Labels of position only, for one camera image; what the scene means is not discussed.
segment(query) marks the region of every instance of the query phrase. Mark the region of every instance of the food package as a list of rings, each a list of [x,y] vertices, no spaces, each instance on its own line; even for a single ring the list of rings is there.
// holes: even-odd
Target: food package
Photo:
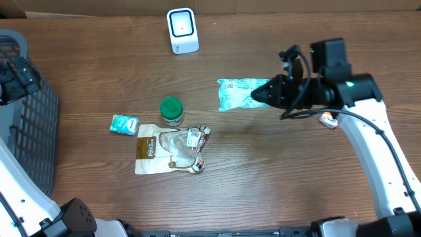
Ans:
[[[331,129],[334,129],[337,126],[339,126],[339,122],[336,119],[334,119],[331,112],[322,113],[322,116],[320,116],[318,120]]]
[[[200,172],[205,166],[200,151],[210,132],[206,126],[174,129],[142,124],[137,137],[135,173]]]
[[[136,117],[114,115],[112,116],[110,131],[135,136],[137,124],[139,124],[139,119]]]
[[[221,108],[219,111],[227,111],[235,108],[253,109],[253,108],[269,108],[269,105],[255,101],[251,98],[251,92],[265,85],[269,79],[219,79],[221,84],[219,88],[219,100]]]

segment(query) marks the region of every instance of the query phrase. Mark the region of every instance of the green cap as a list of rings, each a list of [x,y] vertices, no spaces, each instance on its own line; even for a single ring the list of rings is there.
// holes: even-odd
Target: green cap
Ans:
[[[174,120],[182,115],[183,105],[179,99],[167,97],[161,102],[159,110],[165,119]]]

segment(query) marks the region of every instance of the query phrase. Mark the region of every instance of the small blue package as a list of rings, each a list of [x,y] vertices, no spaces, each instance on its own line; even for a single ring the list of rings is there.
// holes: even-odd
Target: small blue package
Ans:
[[[112,116],[110,131],[134,136],[136,134],[138,124],[139,119],[136,117],[114,115]]]
[[[269,108],[269,105],[255,101],[251,98],[251,92],[265,85],[269,79],[219,79],[221,84],[219,88],[219,100],[221,108],[219,111],[227,111],[235,108],[252,109],[252,108]]]

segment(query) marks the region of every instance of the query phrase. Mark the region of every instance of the plastic bag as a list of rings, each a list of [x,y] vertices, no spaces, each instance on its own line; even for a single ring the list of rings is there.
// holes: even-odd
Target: plastic bag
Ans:
[[[269,108],[269,105],[255,101],[251,98],[251,92],[267,83],[269,79],[219,79],[219,111],[227,111],[235,108]]]
[[[135,173],[200,172],[205,166],[200,151],[210,132],[211,129],[205,126],[173,129],[159,128],[155,124],[141,125]]]

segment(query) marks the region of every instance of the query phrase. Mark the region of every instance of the wooden table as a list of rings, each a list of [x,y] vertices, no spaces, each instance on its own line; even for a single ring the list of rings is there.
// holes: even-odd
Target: wooden table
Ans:
[[[345,215],[376,218],[368,183],[340,130],[281,110],[218,111],[219,78],[270,78],[278,52],[344,37],[354,73],[371,73],[395,135],[421,176],[421,14],[197,16],[200,50],[171,52],[164,16],[1,20],[58,91],[59,166],[53,199],[79,197],[96,217],[139,230],[278,228]],[[212,134],[201,174],[134,174],[136,138],[109,131],[113,114],[164,126],[159,103],[183,102],[183,126]]]

